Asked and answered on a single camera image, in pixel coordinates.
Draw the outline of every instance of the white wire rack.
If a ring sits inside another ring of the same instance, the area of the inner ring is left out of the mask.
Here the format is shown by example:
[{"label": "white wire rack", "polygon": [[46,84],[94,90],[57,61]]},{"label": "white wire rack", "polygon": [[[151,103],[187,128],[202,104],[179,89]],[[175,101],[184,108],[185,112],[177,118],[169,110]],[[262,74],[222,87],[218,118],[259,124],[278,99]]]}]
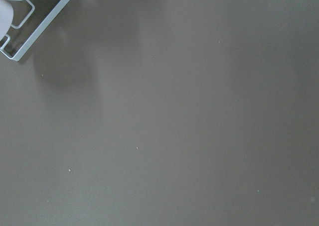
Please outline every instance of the white wire rack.
[{"label": "white wire rack", "polygon": [[[41,35],[41,33],[49,26],[49,24],[54,20],[54,18],[60,13],[60,11],[65,7],[65,5],[70,0],[59,0],[58,3],[53,7],[53,9],[49,12],[49,14],[45,17],[45,19],[33,30],[31,35],[21,44],[18,50],[16,50],[13,54],[6,51],[6,47],[11,41],[11,36],[6,34],[2,41],[3,44],[0,46],[0,51],[9,59],[14,61],[19,61],[22,56],[27,52],[27,50],[32,46],[32,44],[37,40],[37,38]],[[33,15],[35,12],[35,5],[30,1],[26,0],[26,2],[31,6],[31,10],[24,17],[19,25],[12,24],[11,27],[19,31],[27,22],[27,20]]]}]

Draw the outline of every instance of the gray countertop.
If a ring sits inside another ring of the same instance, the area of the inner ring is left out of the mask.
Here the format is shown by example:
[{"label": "gray countertop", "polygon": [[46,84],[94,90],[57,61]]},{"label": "gray countertop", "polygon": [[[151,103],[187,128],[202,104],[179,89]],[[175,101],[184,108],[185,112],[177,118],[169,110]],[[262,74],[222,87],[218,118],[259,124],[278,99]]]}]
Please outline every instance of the gray countertop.
[{"label": "gray countertop", "polygon": [[0,225],[319,225],[318,16],[71,0],[0,56]]}]

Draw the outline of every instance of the white speck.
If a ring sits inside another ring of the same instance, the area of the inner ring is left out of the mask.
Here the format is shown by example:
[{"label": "white speck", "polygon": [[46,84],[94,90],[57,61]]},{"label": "white speck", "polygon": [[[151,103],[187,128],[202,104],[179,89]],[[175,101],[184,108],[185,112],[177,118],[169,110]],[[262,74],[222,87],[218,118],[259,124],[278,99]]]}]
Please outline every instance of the white speck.
[{"label": "white speck", "polygon": [[311,202],[311,203],[316,202],[316,198],[315,198],[315,196],[311,196],[311,197],[310,197],[310,202]]}]

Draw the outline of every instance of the dish rack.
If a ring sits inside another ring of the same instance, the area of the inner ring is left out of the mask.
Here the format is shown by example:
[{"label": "dish rack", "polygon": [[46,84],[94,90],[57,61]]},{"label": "dish rack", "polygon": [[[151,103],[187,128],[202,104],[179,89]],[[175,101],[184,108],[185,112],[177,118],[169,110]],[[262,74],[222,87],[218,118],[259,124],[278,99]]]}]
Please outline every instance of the dish rack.
[{"label": "dish rack", "polygon": [[11,28],[0,41],[0,51],[19,61],[70,0],[12,1]]}]

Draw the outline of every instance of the gray surface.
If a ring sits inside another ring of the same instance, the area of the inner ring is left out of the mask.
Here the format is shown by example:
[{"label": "gray surface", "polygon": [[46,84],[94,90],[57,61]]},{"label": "gray surface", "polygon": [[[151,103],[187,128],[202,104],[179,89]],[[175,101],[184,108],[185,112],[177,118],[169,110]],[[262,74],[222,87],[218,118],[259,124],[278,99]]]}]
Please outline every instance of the gray surface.
[{"label": "gray surface", "polygon": [[0,225],[319,225],[318,15],[72,0],[0,56]]}]

